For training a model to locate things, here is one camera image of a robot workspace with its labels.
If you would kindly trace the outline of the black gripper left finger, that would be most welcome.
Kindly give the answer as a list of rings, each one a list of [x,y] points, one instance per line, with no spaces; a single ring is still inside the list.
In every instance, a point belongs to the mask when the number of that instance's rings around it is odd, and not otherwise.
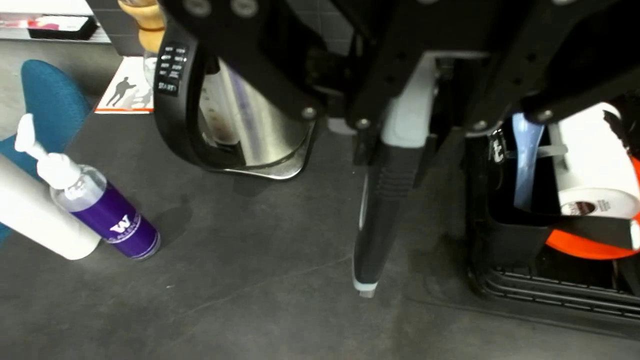
[[[524,94],[525,43],[543,29],[547,0],[332,0],[354,25],[352,79],[346,89],[354,159],[365,162],[379,133],[381,111],[407,84],[421,56],[455,58],[468,87],[455,119],[466,128],[495,125]]]

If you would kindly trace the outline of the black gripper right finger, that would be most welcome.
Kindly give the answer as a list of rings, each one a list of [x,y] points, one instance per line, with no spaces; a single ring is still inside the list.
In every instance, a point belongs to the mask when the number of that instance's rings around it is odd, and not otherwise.
[[[637,87],[640,0],[512,0],[503,43],[478,70],[466,125],[488,129],[512,111],[557,121],[589,99]]]

